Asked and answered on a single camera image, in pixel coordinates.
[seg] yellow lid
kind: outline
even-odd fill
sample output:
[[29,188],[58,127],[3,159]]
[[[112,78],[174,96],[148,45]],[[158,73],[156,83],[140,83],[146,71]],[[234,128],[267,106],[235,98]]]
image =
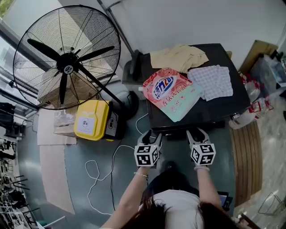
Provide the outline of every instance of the yellow lid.
[[105,101],[88,100],[79,105],[74,125],[75,134],[93,141],[101,139],[105,134],[108,113],[109,106]]

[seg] white label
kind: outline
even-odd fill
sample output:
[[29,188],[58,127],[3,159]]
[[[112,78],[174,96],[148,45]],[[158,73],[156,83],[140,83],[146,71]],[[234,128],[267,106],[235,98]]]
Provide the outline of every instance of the white label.
[[117,129],[117,119],[116,119],[117,115],[112,112],[110,119],[107,122],[106,125],[106,131],[105,133],[110,135],[110,136],[115,136],[116,133],[116,129]]
[[77,120],[77,132],[82,134],[93,135],[95,118],[86,118],[80,116]]

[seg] bracelet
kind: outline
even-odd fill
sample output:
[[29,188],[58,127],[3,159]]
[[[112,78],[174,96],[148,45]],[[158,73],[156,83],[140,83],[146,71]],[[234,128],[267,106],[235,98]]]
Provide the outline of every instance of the bracelet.
[[198,169],[203,169],[203,170],[207,170],[207,171],[210,171],[210,169],[206,166],[196,166],[194,167],[194,170],[197,171]]
[[144,174],[137,173],[137,172],[134,172],[134,174],[137,174],[137,175],[140,175],[140,176],[144,176],[144,177],[146,177],[146,179],[148,179],[148,175],[144,175]]

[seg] person's left arm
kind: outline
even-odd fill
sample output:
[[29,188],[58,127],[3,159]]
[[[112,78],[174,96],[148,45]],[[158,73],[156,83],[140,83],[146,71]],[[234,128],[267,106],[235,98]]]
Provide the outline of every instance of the person's left arm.
[[[148,175],[150,167],[140,167],[138,173]],[[135,174],[120,199],[119,205],[113,215],[103,224],[102,228],[120,229],[131,217],[138,212],[142,194],[146,185],[146,178]]]

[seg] checkered cloth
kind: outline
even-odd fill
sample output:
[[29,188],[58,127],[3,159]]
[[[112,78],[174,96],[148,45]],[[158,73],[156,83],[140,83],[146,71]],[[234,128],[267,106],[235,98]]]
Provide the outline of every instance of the checkered cloth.
[[194,68],[189,70],[188,79],[203,88],[206,101],[233,95],[228,67]]

